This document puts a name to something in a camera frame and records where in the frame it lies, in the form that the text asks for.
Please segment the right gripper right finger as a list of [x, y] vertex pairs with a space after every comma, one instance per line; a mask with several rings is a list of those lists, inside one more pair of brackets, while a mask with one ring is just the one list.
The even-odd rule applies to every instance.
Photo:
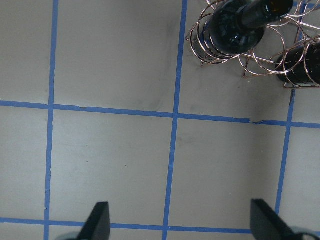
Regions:
[[250, 202], [250, 230], [255, 240], [300, 239], [263, 199]]

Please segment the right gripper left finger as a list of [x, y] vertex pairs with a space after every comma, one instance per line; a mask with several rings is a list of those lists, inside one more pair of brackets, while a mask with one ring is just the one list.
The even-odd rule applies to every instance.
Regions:
[[97, 202], [76, 237], [77, 240], [108, 240], [111, 235], [109, 203]]

